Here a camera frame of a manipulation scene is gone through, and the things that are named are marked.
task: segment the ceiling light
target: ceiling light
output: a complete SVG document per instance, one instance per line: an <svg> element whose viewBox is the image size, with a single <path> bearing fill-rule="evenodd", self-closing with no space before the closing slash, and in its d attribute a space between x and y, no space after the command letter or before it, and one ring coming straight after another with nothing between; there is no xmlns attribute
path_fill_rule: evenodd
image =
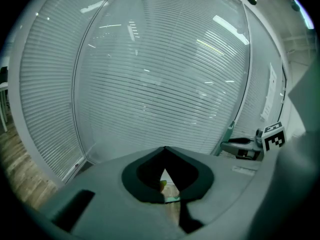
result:
<svg viewBox="0 0 320 240"><path fill-rule="evenodd" d="M244 34L239 34L237 32L237 29L232 26L229 22L227 22L226 20L224 20L223 18L219 17L218 15L213 17L213 20L220 24L222 27L224 27L226 30L228 30L229 32L231 32L236 38L238 38L244 45L248 45L250 42L248 41L248 39L246 39L246 37L244 36Z"/></svg>
<svg viewBox="0 0 320 240"><path fill-rule="evenodd" d="M312 22L310 16L308 15L306 9L301 5L298 0L294 0L295 3L300 7L300 13L304 19L304 23L309 30L313 30L315 28L314 23Z"/></svg>

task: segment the small yellow item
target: small yellow item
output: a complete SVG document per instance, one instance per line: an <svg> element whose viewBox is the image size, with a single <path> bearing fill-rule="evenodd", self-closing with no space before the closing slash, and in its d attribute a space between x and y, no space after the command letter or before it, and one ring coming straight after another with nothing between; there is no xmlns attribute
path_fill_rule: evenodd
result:
<svg viewBox="0 0 320 240"><path fill-rule="evenodd" d="M162 192L162 190L164 190L165 185L167 185L167 181L166 180L161 180L160 181L160 192Z"/></svg>

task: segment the wooden floor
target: wooden floor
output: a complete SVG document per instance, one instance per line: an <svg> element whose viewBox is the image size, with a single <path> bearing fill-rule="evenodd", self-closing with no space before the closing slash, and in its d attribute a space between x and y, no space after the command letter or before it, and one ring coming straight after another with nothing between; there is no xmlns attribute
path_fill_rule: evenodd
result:
<svg viewBox="0 0 320 240"><path fill-rule="evenodd" d="M0 159L13 192L24 203L36 210L56 191L56 185L48 180L31 159L21 142L13 119L8 115L4 132L0 122Z"/></svg>
<svg viewBox="0 0 320 240"><path fill-rule="evenodd" d="M165 198L175 198L179 196L179 190L174 184L168 183L166 186L164 186L162 194L164 195ZM173 220L173 222L176 225L179 225L180 202L167 203L165 205L165 209L167 211L169 218Z"/></svg>

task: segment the white horizontal blind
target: white horizontal blind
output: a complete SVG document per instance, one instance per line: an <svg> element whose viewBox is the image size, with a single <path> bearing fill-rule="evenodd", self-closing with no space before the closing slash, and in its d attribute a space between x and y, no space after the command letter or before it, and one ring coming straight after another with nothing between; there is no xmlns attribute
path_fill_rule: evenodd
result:
<svg viewBox="0 0 320 240"><path fill-rule="evenodd" d="M277 122L280 110L279 104L283 100L282 63L277 47L266 28L259 19L247 9L250 24L250 38L252 46L252 73L248 93L240 113L237 124L234 126L232 137L252 137L258 128ZM275 95L268 120L261 119L266 103L269 88L270 63L276 74Z"/></svg>
<svg viewBox="0 0 320 240"><path fill-rule="evenodd" d="M247 81L240 2L115 0L100 13L76 71L76 118L90 158L158 146L209 154Z"/></svg>
<svg viewBox="0 0 320 240"><path fill-rule="evenodd" d="M62 180L84 159L72 112L73 72L85 30L102 2L47 0L34 12L22 55L24 119L39 153Z"/></svg>

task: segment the white chair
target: white chair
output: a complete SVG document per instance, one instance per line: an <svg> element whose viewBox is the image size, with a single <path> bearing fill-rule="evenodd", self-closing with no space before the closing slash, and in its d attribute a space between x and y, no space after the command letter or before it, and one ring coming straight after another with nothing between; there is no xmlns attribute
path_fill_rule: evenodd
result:
<svg viewBox="0 0 320 240"><path fill-rule="evenodd" d="M8 122L7 118L7 99L6 99L6 90L8 90L8 83L3 82L0 84L0 117L5 132L8 131L6 123Z"/></svg>

